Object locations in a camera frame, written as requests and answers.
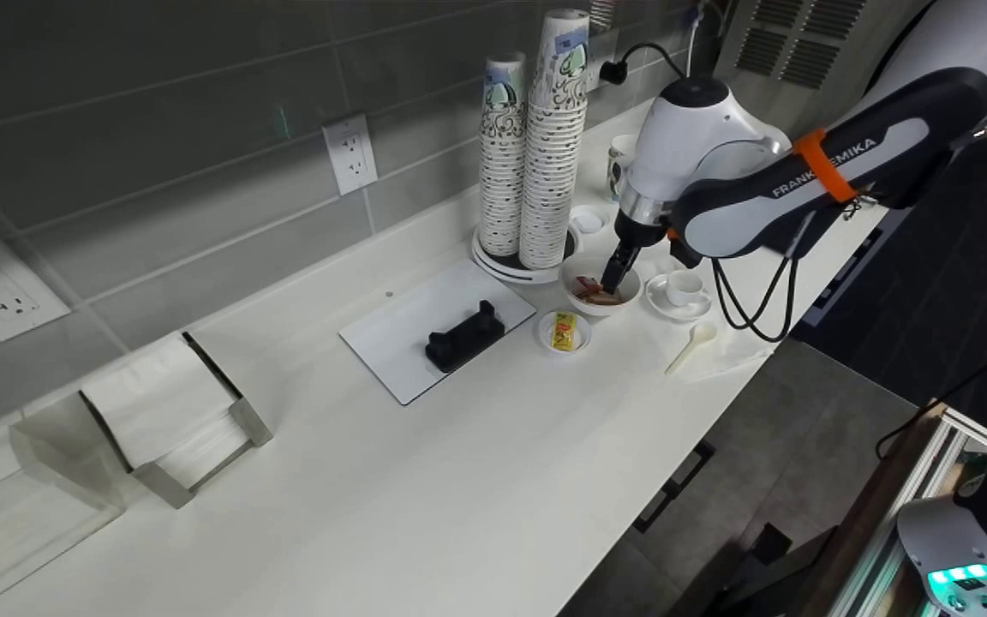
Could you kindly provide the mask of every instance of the stack of paper cups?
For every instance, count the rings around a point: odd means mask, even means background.
[[[521,193],[521,264],[555,266],[567,255],[568,207],[586,135],[588,13],[553,10],[543,26],[528,101]]]
[[[487,62],[484,80],[484,173],[480,245],[515,256],[521,245],[521,158],[523,158],[523,62]]]

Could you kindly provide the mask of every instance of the orange strap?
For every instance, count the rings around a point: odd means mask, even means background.
[[[806,160],[817,182],[838,202],[852,202],[861,193],[838,174],[832,158],[822,146],[826,130],[808,130],[806,136],[794,140],[794,154]]]

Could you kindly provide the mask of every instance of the gray tile wall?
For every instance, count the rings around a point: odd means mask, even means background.
[[[477,177],[487,54],[588,0],[0,0],[0,237],[73,317],[0,342],[0,415]],[[596,0],[604,46],[681,48],[693,0]],[[599,122],[667,84],[634,62]],[[335,197],[319,127],[366,114]]]

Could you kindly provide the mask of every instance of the cable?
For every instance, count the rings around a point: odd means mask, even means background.
[[[769,280],[769,292],[761,295],[761,305],[755,308],[755,317],[745,313],[745,305],[733,295],[733,284],[729,284],[722,264],[709,260],[712,264],[712,288],[719,295],[719,308],[722,308],[722,318],[729,321],[729,330],[752,330],[764,342],[781,342],[787,336],[792,317],[794,317],[794,288],[797,288],[797,256],[794,255],[797,255],[802,237],[808,232],[811,217],[817,217],[817,208],[806,214],[792,246],[781,255],[781,260],[777,260],[777,266],[775,266],[775,276]],[[761,317],[764,317],[769,301],[775,298],[775,288],[777,288],[785,272],[787,272],[785,317],[781,317],[777,333],[771,336],[771,333],[761,330]]]
[[[987,373],[987,360],[971,369],[966,378],[958,378],[956,383],[944,388],[944,396],[934,396],[930,406],[920,406],[907,422],[901,422],[897,428],[883,433],[876,442],[874,442],[874,456],[883,458],[883,442],[890,442],[894,437],[907,433],[920,417],[924,417],[924,412],[938,407],[947,399],[966,390],[974,380],[979,380]]]
[[[636,46],[632,46],[619,62],[604,62],[604,65],[599,65],[599,80],[604,80],[604,84],[617,84],[617,85],[626,84],[626,62],[632,62],[632,54],[636,54],[641,48],[658,50],[658,54],[666,58],[666,65],[674,72],[674,80],[685,80],[685,72],[672,62],[672,54],[667,54],[661,46],[656,46],[656,40],[636,40]]]

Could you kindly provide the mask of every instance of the black object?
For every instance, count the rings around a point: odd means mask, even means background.
[[[493,346],[499,336],[505,336],[505,321],[497,318],[489,301],[480,301],[480,313],[463,318],[456,330],[433,333],[425,357],[440,369],[451,373],[456,367],[463,367],[465,360]]]
[[[715,106],[729,97],[729,88],[715,80],[680,80],[667,84],[661,101],[667,101],[672,106]]]
[[[619,246],[611,255],[604,279],[599,279],[604,292],[611,295],[619,288],[619,280],[634,266],[636,250],[656,246],[666,237],[666,228],[643,228],[619,214],[617,237],[619,237]]]
[[[661,495],[636,515],[634,531],[652,531],[666,509],[699,478],[699,469],[712,458],[712,446],[699,442],[693,450],[696,464],[681,464],[674,478],[666,479]]]
[[[719,594],[709,601],[709,617],[745,617],[748,598],[757,594],[761,581],[769,581],[771,567],[781,567],[781,558],[792,552],[792,538],[764,522],[757,543],[745,552],[745,558],[733,567],[729,581],[719,587]]]
[[[681,241],[667,241],[672,260],[685,264],[688,272],[699,266],[701,255],[688,250]]]
[[[599,80],[613,85],[626,84],[626,62],[604,62]]]

